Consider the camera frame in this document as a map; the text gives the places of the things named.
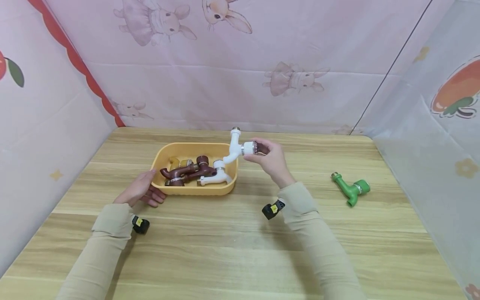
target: fabric wall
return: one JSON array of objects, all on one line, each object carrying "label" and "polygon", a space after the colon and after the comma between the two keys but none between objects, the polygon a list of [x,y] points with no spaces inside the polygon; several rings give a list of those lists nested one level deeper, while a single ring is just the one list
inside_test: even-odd
[{"label": "fabric wall", "polygon": [[471,300],[480,299],[479,18],[479,0],[456,1],[366,125]]},{"label": "fabric wall", "polygon": [[115,127],[27,1],[0,0],[0,276]]},{"label": "fabric wall", "polygon": [[46,2],[127,126],[350,134],[452,1]]}]

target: white faucet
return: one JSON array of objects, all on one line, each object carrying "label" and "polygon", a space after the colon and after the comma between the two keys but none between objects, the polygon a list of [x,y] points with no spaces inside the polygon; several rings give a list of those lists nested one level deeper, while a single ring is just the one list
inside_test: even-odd
[{"label": "white faucet", "polygon": [[247,154],[257,154],[257,143],[256,142],[244,142],[239,144],[239,138],[241,135],[240,128],[234,127],[230,131],[232,140],[230,141],[230,154],[223,158],[223,162],[228,165],[237,159],[241,155]]},{"label": "white faucet", "polygon": [[213,162],[213,167],[216,170],[216,175],[211,177],[201,176],[197,183],[204,186],[209,183],[221,183],[226,181],[227,184],[232,182],[232,177],[225,173],[225,163],[219,159]]}]

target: right hand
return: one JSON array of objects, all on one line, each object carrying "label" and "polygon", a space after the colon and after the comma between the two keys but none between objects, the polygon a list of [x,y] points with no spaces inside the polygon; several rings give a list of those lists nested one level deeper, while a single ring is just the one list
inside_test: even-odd
[{"label": "right hand", "polygon": [[288,170],[282,145],[261,138],[252,141],[257,142],[259,154],[245,155],[243,159],[259,164],[281,189],[296,182]]}]

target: green faucet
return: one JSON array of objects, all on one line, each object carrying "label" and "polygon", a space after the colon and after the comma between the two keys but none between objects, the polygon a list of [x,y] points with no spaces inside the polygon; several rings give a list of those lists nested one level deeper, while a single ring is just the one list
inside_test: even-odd
[{"label": "green faucet", "polygon": [[358,195],[370,192],[370,185],[363,179],[355,182],[353,185],[347,185],[342,179],[342,175],[334,172],[332,180],[340,187],[343,194],[348,197],[347,204],[354,207],[357,204]]}]

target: wooden table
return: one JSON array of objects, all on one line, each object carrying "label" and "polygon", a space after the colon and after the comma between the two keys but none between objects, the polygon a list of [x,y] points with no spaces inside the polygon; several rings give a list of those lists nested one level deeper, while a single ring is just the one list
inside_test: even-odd
[{"label": "wooden table", "polygon": [[[288,166],[355,266],[369,299],[465,299],[373,142],[362,136],[244,132],[284,145]],[[105,141],[50,217],[0,280],[0,299],[53,299],[90,236],[96,216],[172,142],[228,142],[229,132],[119,128]],[[367,180],[354,208],[330,180]],[[277,187],[240,159],[223,197],[171,196],[120,258],[107,299],[321,299],[309,261],[283,218],[262,207]]]}]

